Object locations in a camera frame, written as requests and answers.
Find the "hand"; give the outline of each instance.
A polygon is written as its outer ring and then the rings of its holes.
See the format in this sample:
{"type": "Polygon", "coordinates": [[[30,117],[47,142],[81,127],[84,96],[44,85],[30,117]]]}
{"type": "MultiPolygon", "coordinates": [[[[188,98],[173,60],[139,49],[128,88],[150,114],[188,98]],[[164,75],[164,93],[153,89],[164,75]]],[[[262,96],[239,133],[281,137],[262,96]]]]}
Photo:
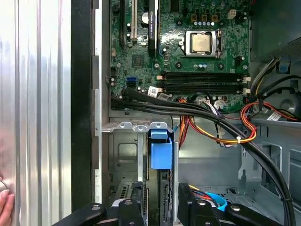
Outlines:
{"type": "Polygon", "coordinates": [[[0,193],[0,226],[11,226],[11,212],[14,207],[14,201],[15,195],[9,194],[9,190],[4,190],[0,193]]]}

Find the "yellow wire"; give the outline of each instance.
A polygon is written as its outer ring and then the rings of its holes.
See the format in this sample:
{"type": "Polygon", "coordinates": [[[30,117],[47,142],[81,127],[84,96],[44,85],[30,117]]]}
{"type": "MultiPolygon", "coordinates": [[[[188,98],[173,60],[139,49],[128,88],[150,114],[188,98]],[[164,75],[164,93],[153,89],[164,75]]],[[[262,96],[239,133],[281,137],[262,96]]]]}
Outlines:
{"type": "Polygon", "coordinates": [[[200,191],[198,188],[192,186],[192,185],[189,185],[189,187],[193,188],[194,190],[197,190],[197,191],[200,191]]]}

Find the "black ram slot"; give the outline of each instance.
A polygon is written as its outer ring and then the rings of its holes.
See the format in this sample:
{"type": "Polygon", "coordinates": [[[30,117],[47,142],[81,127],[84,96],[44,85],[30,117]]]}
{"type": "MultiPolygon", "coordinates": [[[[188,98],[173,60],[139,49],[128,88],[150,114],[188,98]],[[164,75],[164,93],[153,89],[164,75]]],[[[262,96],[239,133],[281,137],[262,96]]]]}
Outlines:
{"type": "Polygon", "coordinates": [[[166,82],[240,82],[241,73],[191,73],[191,72],[165,72],[161,71],[166,82]]]}
{"type": "Polygon", "coordinates": [[[169,94],[191,94],[199,91],[212,94],[237,94],[241,93],[241,85],[200,85],[200,84],[162,84],[162,87],[169,94]]]}

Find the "black cable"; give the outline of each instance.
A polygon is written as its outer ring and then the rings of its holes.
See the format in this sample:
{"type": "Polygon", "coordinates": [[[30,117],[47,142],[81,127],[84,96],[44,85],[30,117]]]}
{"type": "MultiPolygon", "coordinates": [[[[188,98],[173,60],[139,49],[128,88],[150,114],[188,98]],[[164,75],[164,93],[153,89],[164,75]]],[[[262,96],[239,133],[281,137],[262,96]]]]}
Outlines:
{"type": "Polygon", "coordinates": [[[196,110],[202,109],[204,111],[209,111],[208,109],[206,109],[202,106],[195,105],[195,104],[192,104],[192,103],[170,102],[170,101],[166,101],[166,100],[157,99],[157,98],[145,95],[143,93],[137,92],[137,91],[135,91],[135,90],[133,90],[132,88],[129,88],[129,87],[125,87],[122,90],[122,95],[123,96],[129,96],[132,99],[152,103],[152,104],[155,104],[155,105],[164,105],[164,106],[169,106],[169,107],[171,107],[171,106],[187,107],[187,105],[189,105],[191,109],[196,109],[196,110]]]}
{"type": "Polygon", "coordinates": [[[202,94],[205,94],[207,95],[207,97],[209,98],[210,100],[210,103],[212,105],[214,105],[214,100],[212,98],[212,96],[210,96],[207,92],[197,92],[196,94],[194,94],[191,98],[190,98],[190,101],[195,101],[197,99],[198,96],[202,95],[202,94]]]}
{"type": "Polygon", "coordinates": [[[271,92],[267,93],[265,96],[262,96],[262,99],[264,100],[264,99],[272,96],[275,93],[282,92],[283,90],[289,90],[291,94],[295,94],[296,93],[296,90],[293,87],[288,87],[288,86],[287,87],[279,87],[279,88],[274,89],[271,92]]]}
{"type": "Polygon", "coordinates": [[[290,76],[281,78],[281,79],[275,81],[274,83],[270,84],[266,88],[264,88],[262,91],[260,91],[254,98],[252,98],[250,100],[250,102],[254,102],[256,99],[258,99],[258,97],[262,96],[263,94],[265,94],[267,91],[269,91],[270,89],[272,89],[276,85],[278,85],[278,84],[280,84],[280,83],[282,83],[282,82],[284,82],[286,80],[290,80],[290,79],[301,79],[301,77],[298,76],[298,75],[290,75],[290,76]]]}
{"type": "MultiPolygon", "coordinates": [[[[157,101],[156,98],[153,98],[153,97],[148,98],[149,103],[154,103],[156,101],[157,101]]],[[[176,104],[173,102],[163,101],[163,105],[165,103],[168,103],[168,105],[176,104]]],[[[138,106],[131,106],[133,104],[131,102],[123,103],[123,104],[134,110],[155,113],[155,114],[202,117],[202,118],[209,119],[211,121],[216,122],[217,124],[219,124],[222,128],[224,128],[226,131],[228,131],[234,137],[236,137],[236,136],[246,137],[243,132],[241,132],[239,129],[234,127],[232,124],[230,124],[226,120],[221,119],[219,116],[216,116],[212,113],[208,113],[208,112],[204,112],[204,111],[200,111],[200,110],[196,110],[196,109],[183,109],[183,108],[178,108],[178,107],[168,107],[167,108],[168,110],[173,109],[174,111],[158,111],[158,110],[151,110],[149,108],[158,108],[158,107],[163,107],[163,106],[154,106],[154,105],[145,105],[145,104],[135,103],[135,104],[141,105],[141,107],[138,107],[138,106]]],[[[274,162],[253,142],[243,143],[242,146],[245,147],[245,149],[251,154],[251,156],[253,156],[258,161],[258,163],[266,170],[266,172],[270,175],[270,177],[274,181],[277,189],[279,190],[279,193],[280,193],[282,199],[290,200],[291,196],[290,196],[289,190],[287,188],[286,182],[283,178],[283,175],[281,174],[278,167],[274,164],[274,162]]],[[[284,204],[284,209],[285,209],[285,225],[286,226],[295,226],[293,204],[291,202],[283,202],[283,204],[284,204]]]]}
{"type": "Polygon", "coordinates": [[[170,116],[170,119],[171,119],[171,129],[174,129],[174,120],[173,120],[173,116],[172,115],[170,116]]]}

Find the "metal bracket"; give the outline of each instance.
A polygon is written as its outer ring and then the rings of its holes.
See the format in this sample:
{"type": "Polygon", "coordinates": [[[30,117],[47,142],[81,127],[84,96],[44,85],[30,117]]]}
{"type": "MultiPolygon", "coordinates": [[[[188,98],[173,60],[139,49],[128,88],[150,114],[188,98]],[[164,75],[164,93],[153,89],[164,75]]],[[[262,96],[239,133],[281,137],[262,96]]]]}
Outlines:
{"type": "Polygon", "coordinates": [[[102,132],[112,133],[116,129],[132,129],[136,133],[147,133],[150,129],[167,129],[168,132],[173,132],[167,123],[161,121],[109,122],[103,125],[102,132]]]}

